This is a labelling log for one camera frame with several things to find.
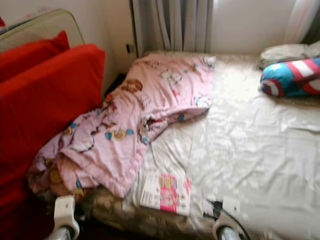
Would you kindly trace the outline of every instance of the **curtain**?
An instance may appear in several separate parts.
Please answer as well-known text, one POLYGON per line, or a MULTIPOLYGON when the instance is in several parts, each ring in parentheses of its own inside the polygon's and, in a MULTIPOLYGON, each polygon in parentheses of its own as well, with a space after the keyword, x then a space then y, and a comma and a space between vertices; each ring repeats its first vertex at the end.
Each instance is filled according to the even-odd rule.
POLYGON ((306 33, 302 43, 304 44, 313 44, 317 41, 320 41, 320 6, 316 12, 313 22, 306 33))
POLYGON ((132 0, 138 57, 150 50, 211 52, 214 0, 132 0))

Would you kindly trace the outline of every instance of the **red cushion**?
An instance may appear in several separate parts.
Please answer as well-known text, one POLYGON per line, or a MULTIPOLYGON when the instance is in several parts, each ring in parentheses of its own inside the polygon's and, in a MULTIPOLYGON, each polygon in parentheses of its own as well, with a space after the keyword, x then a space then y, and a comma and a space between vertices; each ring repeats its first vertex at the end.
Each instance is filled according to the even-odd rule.
POLYGON ((0 83, 0 222, 28 198, 25 175, 38 150, 101 105, 104 61, 96 46, 81 45, 0 83))
POLYGON ((66 50, 69 43, 65 31, 53 39, 27 43, 0 54, 0 83, 66 50))

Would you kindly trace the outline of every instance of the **bed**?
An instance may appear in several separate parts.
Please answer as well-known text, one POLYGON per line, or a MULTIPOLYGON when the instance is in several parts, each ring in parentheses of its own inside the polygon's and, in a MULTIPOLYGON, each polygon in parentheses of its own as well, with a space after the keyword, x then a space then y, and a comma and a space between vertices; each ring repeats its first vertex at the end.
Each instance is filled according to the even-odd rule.
POLYGON ((170 126, 149 145, 124 200, 97 189, 87 203, 93 217, 162 239, 213 239, 204 202, 228 196, 251 239, 319 239, 320 99, 265 95, 257 59, 218 55, 208 114, 170 126), (140 206, 150 172, 191 178, 190 217, 140 206))

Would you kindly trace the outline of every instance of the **pink book cover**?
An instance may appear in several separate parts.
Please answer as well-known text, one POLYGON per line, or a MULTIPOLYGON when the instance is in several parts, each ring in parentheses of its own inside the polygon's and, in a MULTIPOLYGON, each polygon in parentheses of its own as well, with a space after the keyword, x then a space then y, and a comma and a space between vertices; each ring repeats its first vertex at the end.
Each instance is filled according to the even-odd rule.
POLYGON ((189 216, 191 180, 174 175, 148 173, 140 205, 147 208, 189 216))

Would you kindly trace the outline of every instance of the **red sofa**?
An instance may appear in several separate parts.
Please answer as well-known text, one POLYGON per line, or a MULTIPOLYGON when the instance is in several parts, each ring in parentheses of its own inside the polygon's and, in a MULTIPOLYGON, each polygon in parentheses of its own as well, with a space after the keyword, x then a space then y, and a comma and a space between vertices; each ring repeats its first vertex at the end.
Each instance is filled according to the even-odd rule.
POLYGON ((0 83, 1 239, 40 240, 52 230, 26 172, 50 138, 101 105, 104 63, 103 51, 81 45, 0 83))

